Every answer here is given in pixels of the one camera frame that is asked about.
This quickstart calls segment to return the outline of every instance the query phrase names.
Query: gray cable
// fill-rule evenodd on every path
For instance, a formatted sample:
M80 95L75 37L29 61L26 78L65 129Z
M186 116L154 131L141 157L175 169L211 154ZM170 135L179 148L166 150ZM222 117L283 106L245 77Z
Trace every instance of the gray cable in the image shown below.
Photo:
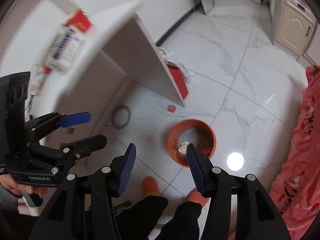
M123 108L128 111L128 119L124 125L117 125L115 122L116 113L118 112L118 110L123 109ZM130 108L127 107L126 105L119 105L119 106L116 106L115 109L112 110L112 113L111 113L111 123L112 124L103 124L103 125L107 126L107 127L114 127L117 129L122 129L128 125L130 118L131 118Z

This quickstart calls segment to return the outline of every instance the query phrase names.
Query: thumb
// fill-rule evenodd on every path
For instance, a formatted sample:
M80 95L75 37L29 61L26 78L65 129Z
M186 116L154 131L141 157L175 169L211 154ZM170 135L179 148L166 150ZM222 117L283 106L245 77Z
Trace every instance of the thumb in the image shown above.
M27 193L27 194L33 194L33 192L34 192L33 186L23 185L23 184L19 184L19 183L17 183L16 189L18 189L21 192Z

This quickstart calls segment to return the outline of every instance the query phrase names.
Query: human hand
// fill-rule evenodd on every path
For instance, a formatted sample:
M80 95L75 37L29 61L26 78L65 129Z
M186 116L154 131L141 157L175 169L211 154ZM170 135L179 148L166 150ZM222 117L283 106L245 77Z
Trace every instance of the human hand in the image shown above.
M22 195L21 192L27 194L36 193L39 195L44 195L47 193L48 190L48 188L46 187L19 184L14 181L10 174L0 175L0 183L5 189L9 190L10 192L18 196Z

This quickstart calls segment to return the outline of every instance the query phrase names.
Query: bright white light spot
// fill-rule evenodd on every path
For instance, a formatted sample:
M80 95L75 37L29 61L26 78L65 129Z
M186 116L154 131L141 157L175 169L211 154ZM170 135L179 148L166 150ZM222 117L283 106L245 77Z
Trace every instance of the bright white light spot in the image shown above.
M238 171L244 163L243 156L240 153L231 153L227 159L227 165L230 170Z

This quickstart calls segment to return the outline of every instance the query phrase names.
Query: gray knit sleeve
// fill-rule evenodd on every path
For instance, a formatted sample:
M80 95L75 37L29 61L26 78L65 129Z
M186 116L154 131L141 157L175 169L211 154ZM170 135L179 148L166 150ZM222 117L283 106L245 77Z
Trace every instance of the gray knit sleeve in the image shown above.
M18 199L18 196L10 193L0 184L0 209L19 213Z

